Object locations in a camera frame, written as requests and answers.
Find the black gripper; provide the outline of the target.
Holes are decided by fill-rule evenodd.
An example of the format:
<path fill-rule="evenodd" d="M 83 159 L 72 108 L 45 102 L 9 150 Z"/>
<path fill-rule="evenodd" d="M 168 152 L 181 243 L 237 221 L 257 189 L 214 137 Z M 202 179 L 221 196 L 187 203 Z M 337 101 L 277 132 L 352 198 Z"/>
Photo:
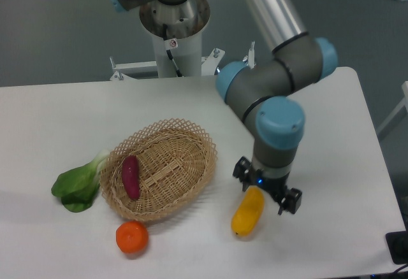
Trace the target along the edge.
<path fill-rule="evenodd" d="M 233 177 L 242 184 L 245 192 L 250 186 L 258 187 L 268 193 L 279 204 L 278 215 L 284 212 L 295 214 L 302 203 L 302 191 L 296 188 L 288 190 L 286 185 L 291 165 L 281 168 L 251 164 L 246 157 L 241 157 L 235 164 Z"/>

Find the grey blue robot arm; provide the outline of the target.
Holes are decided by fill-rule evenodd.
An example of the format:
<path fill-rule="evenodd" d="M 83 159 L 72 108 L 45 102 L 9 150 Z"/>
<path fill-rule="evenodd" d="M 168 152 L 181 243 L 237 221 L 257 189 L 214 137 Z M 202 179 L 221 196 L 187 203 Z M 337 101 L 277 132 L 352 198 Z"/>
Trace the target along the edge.
<path fill-rule="evenodd" d="M 254 138 L 251 159 L 241 158 L 234 176 L 247 189 L 267 192 L 280 212 L 296 213 L 302 192 L 286 184 L 303 136 L 305 115 L 289 96 L 332 74 L 338 65 L 335 47 L 312 38 L 291 0 L 245 0 L 269 49 L 272 61 L 258 66 L 235 61 L 218 69 L 216 88 Z M 200 35 L 210 18 L 207 0 L 111 0 L 117 11 L 138 9 L 140 22 L 154 42 L 161 78 L 201 76 Z"/>

